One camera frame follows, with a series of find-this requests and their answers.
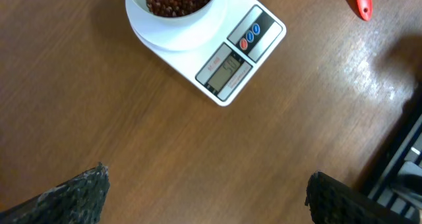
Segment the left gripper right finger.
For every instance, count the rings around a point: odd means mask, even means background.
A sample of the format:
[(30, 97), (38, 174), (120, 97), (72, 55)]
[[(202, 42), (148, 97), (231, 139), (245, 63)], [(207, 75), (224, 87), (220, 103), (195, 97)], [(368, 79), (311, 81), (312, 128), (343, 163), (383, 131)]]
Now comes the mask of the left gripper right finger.
[(408, 219), (316, 171), (307, 183), (305, 205), (316, 224), (414, 224)]

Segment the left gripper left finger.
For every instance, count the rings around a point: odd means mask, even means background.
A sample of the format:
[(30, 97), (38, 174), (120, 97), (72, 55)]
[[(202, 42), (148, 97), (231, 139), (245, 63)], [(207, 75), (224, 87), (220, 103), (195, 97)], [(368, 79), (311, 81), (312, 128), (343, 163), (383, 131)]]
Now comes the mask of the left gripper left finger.
[(2, 223), (99, 223), (110, 188), (108, 167), (96, 167), (1, 212)]

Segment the orange plastic measuring scoop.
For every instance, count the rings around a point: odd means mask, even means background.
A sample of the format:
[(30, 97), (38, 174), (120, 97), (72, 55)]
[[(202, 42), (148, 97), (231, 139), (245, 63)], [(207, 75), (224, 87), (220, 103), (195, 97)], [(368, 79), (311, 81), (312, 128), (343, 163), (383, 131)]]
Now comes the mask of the orange plastic measuring scoop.
[(356, 0), (359, 9), (359, 14), (365, 21), (370, 21), (373, 14), (373, 1), (372, 0)]

